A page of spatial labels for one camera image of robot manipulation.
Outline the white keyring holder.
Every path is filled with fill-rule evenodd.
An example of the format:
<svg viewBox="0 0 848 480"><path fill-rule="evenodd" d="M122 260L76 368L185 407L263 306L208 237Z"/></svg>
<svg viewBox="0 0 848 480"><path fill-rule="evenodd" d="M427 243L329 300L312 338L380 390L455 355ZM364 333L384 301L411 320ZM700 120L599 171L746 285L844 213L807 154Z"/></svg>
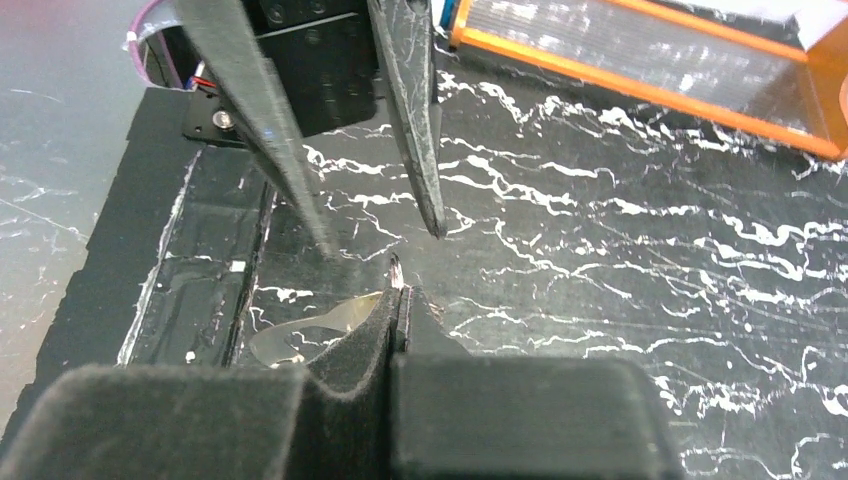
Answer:
<svg viewBox="0 0 848 480"><path fill-rule="evenodd" d="M362 325L376 309L383 296L372 292L342 301L327 313L300 318L267 328L249 342L252 355L264 366L279 372L308 372L307 360L288 340L295 332L306 328L332 330L343 336L351 334Z"/></svg>

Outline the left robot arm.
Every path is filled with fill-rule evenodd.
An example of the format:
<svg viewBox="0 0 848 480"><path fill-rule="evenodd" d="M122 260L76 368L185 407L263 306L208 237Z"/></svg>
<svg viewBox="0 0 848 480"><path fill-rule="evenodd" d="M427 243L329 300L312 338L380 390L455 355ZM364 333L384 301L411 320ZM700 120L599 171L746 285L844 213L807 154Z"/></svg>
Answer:
<svg viewBox="0 0 848 480"><path fill-rule="evenodd" d="M244 148L323 255L338 245L317 202L306 138L384 109L428 232L446 233L441 109L427 1L154 1L199 59L183 133Z"/></svg>

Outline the orange wooden rack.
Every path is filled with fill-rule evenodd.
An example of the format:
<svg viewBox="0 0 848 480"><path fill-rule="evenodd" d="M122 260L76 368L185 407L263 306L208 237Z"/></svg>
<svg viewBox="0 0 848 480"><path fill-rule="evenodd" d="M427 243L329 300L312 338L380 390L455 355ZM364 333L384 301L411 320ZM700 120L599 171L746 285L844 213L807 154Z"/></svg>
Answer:
<svg viewBox="0 0 848 480"><path fill-rule="evenodd" d="M840 161L843 1L457 1L473 47Z"/></svg>

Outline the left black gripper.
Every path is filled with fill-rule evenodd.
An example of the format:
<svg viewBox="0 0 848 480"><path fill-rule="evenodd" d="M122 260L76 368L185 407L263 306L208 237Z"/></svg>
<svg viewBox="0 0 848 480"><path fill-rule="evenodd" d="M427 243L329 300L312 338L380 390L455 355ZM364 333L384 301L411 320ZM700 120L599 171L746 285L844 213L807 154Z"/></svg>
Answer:
<svg viewBox="0 0 848 480"><path fill-rule="evenodd" d="M324 257L335 258L338 246L313 195L302 135L373 118L378 63L422 220L432 236L446 235L428 1L176 1L174 8L257 162L287 191Z"/></svg>

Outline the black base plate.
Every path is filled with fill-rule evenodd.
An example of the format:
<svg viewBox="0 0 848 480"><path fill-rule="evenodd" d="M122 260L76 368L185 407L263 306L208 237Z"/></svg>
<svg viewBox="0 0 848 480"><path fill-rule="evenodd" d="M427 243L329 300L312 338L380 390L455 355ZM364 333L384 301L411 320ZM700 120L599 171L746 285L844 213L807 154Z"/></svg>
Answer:
<svg viewBox="0 0 848 480"><path fill-rule="evenodd" d="M5 105L2 428L82 365L233 364L269 212L248 155L186 139L174 90Z"/></svg>

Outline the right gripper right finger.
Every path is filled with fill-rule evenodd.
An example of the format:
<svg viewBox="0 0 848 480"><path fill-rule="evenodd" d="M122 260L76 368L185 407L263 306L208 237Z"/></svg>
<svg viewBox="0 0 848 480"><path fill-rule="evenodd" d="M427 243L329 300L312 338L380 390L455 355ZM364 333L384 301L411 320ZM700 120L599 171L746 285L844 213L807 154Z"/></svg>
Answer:
<svg viewBox="0 0 848 480"><path fill-rule="evenodd" d="M391 366L396 479L679 479L657 388L617 358L473 356L403 291Z"/></svg>

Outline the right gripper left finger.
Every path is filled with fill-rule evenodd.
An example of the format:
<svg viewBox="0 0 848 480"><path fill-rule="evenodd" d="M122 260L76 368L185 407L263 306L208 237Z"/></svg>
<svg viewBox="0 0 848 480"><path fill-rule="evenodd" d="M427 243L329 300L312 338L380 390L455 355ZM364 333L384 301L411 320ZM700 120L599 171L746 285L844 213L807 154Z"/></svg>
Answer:
<svg viewBox="0 0 848 480"><path fill-rule="evenodd" d="M388 358L402 294L305 364L85 366L41 397L5 479L385 479Z"/></svg>

